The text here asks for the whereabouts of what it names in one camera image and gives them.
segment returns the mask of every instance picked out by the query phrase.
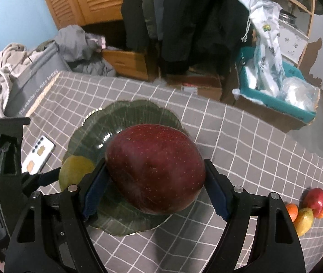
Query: gray grid tablecloth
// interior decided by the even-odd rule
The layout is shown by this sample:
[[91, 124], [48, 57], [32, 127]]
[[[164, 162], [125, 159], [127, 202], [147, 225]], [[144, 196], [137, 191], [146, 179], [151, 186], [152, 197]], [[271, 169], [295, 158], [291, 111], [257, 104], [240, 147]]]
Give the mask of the gray grid tablecloth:
[[[55, 149], [43, 171], [61, 166], [72, 133], [96, 108], [115, 100], [150, 99], [173, 111], [195, 140], [202, 156], [211, 158], [234, 185], [253, 194], [279, 193], [299, 203], [309, 187], [323, 189], [323, 159], [255, 117], [212, 100], [121, 78], [61, 72], [24, 130], [22, 159], [44, 134]], [[42, 188], [59, 192], [59, 184]], [[247, 263], [256, 218], [251, 218], [237, 267]], [[172, 215], [157, 229], [114, 237], [89, 228], [95, 248], [109, 272], [201, 272], [222, 235], [218, 217], [205, 190], [189, 208]], [[323, 255], [323, 219], [300, 238], [307, 272]]]

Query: white box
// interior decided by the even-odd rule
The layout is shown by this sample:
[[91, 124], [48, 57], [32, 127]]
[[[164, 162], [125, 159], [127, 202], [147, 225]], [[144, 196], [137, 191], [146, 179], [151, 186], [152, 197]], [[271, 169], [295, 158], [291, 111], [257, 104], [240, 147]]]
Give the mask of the white box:
[[278, 38], [282, 55], [293, 63], [298, 63], [309, 38], [301, 30], [279, 20]]

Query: black device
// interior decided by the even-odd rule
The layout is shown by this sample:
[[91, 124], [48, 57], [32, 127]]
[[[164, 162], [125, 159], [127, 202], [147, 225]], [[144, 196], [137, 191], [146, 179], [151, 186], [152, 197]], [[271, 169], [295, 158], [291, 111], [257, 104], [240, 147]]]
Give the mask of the black device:
[[[29, 118], [0, 119], [0, 259], [5, 259], [4, 272], [106, 273], [86, 231], [110, 180], [104, 159], [79, 185], [43, 195], [38, 187], [57, 181], [60, 169], [21, 173], [23, 126], [29, 122]], [[249, 194], [219, 174], [209, 159], [204, 162], [204, 186], [227, 225], [203, 272], [305, 272], [300, 242], [280, 196]], [[252, 251], [248, 264], [235, 270], [250, 216], [258, 216]]]

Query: smartphone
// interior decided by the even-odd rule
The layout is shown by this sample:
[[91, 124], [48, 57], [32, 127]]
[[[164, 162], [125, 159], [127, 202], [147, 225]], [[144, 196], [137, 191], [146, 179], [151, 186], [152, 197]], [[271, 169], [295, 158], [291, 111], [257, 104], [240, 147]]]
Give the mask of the smartphone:
[[49, 159], [54, 147], [54, 143], [42, 135], [22, 163], [22, 173], [28, 171], [30, 174], [37, 174]]

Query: yellow-green fruit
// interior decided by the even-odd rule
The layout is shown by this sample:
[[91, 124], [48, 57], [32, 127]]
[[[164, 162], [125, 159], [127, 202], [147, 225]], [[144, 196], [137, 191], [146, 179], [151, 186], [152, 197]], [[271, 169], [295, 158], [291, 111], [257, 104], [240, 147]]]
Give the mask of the yellow-green fruit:
[[69, 156], [59, 171], [59, 186], [63, 192], [70, 185], [77, 185], [82, 178], [91, 173], [95, 166], [91, 160], [83, 156]]
[[303, 208], [298, 211], [298, 216], [294, 221], [294, 227], [298, 236], [306, 234], [313, 225], [313, 211], [310, 208]]

